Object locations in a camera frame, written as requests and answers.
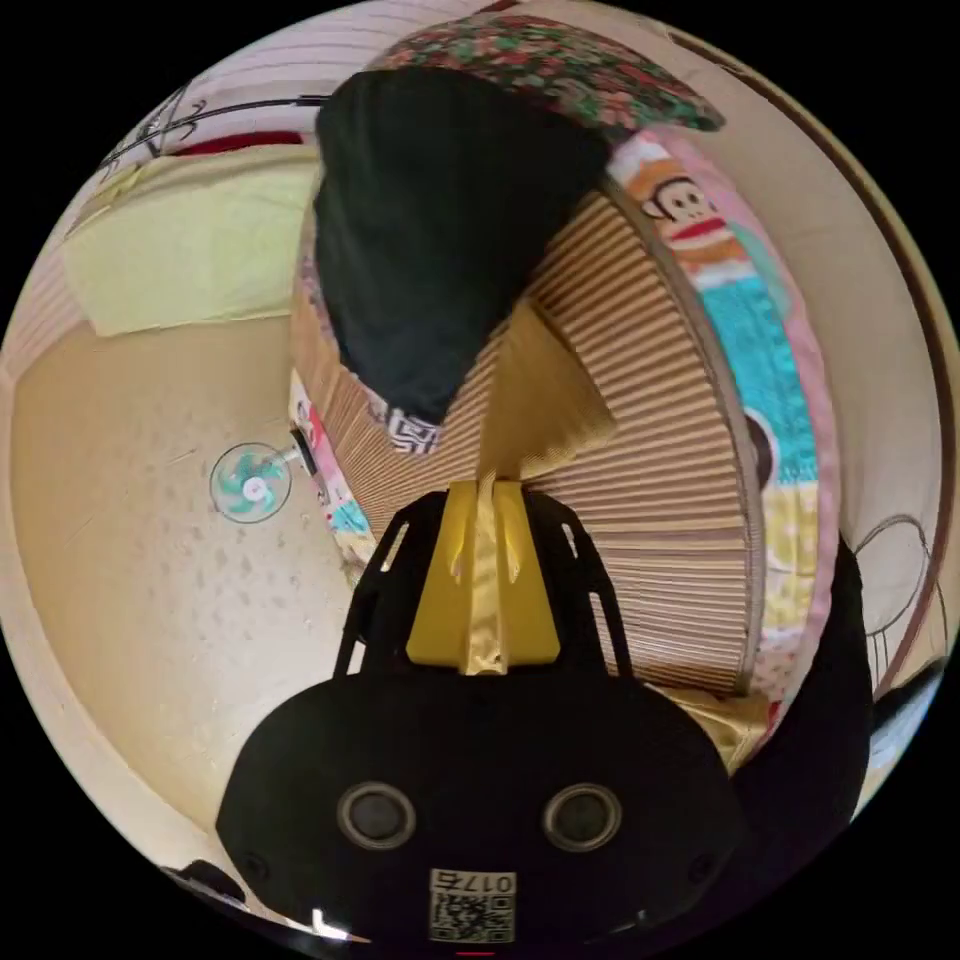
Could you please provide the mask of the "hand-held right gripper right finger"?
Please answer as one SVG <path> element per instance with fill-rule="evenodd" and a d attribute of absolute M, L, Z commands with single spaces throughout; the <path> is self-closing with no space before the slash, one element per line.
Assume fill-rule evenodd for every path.
<path fill-rule="evenodd" d="M 499 642 L 507 667 L 552 664 L 560 640 L 518 482 L 494 484 Z"/>

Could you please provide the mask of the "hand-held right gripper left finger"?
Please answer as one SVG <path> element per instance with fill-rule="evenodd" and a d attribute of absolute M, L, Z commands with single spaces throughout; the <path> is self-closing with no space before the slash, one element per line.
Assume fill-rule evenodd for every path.
<path fill-rule="evenodd" d="M 472 610 L 476 484 L 447 492 L 440 525 L 406 645 L 408 659 L 430 668 L 464 668 Z"/>

